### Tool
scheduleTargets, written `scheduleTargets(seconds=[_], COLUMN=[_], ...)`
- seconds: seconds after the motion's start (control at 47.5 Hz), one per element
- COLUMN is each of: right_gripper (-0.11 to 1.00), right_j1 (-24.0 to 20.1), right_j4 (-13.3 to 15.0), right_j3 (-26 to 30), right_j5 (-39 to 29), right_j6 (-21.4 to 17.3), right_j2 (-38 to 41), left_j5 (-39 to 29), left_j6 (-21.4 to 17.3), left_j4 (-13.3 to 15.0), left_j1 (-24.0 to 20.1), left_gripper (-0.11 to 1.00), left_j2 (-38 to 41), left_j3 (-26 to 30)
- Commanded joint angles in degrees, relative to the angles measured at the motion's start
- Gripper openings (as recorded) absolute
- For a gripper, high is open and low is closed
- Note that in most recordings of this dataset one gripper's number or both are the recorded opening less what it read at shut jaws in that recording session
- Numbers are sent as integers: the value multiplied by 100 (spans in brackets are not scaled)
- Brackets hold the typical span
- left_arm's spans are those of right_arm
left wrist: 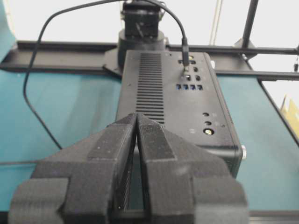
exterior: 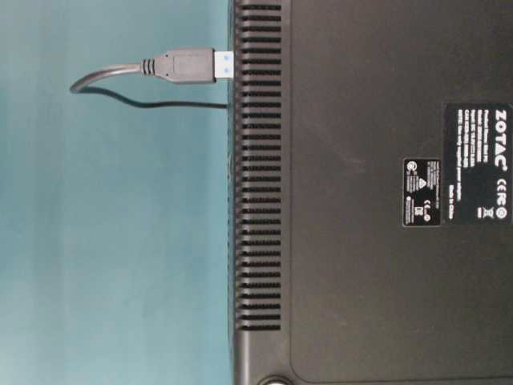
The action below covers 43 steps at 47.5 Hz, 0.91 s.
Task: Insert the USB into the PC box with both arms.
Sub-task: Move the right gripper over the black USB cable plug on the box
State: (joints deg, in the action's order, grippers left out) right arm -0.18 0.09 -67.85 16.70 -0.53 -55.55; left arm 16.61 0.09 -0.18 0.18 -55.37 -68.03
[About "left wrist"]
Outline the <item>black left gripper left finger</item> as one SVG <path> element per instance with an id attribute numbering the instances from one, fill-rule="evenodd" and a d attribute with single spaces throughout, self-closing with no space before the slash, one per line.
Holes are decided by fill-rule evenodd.
<path id="1" fill-rule="evenodd" d="M 11 224 L 107 224 L 128 207 L 136 114 L 39 161 L 14 192 Z"/>

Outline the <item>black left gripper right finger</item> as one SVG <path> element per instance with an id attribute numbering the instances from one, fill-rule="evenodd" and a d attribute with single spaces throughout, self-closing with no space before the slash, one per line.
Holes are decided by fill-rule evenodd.
<path id="1" fill-rule="evenodd" d="M 142 183 L 153 224 L 246 224 L 242 185 L 220 157 L 137 116 Z"/>

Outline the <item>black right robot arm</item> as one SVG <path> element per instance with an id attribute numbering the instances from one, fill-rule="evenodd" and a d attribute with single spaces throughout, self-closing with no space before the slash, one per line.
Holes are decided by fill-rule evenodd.
<path id="1" fill-rule="evenodd" d="M 125 28 L 119 32 L 119 50 L 163 50 L 164 34 L 159 31 L 161 7 L 143 0 L 125 1 L 121 18 Z"/>

